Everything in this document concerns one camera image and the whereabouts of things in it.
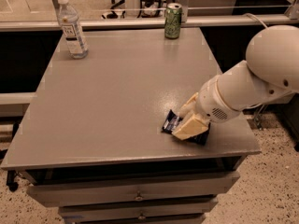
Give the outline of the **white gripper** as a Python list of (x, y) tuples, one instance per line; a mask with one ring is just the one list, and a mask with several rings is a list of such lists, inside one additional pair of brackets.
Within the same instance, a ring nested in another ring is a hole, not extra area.
[(190, 111), (195, 109), (199, 114), (190, 113), (183, 119), (172, 132), (176, 138), (180, 140), (189, 139), (206, 132), (209, 121), (223, 123), (240, 114), (239, 111), (233, 110), (221, 98), (218, 88), (219, 77), (219, 75), (216, 75), (207, 81), (200, 91), (196, 92), (179, 109), (178, 115), (181, 118), (184, 118)]

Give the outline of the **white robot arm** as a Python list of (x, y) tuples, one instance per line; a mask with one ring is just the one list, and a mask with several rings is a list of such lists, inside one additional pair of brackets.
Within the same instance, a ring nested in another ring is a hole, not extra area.
[(299, 28), (263, 29), (247, 47), (246, 59), (207, 81), (179, 110), (172, 134), (185, 140), (247, 109), (299, 92)]

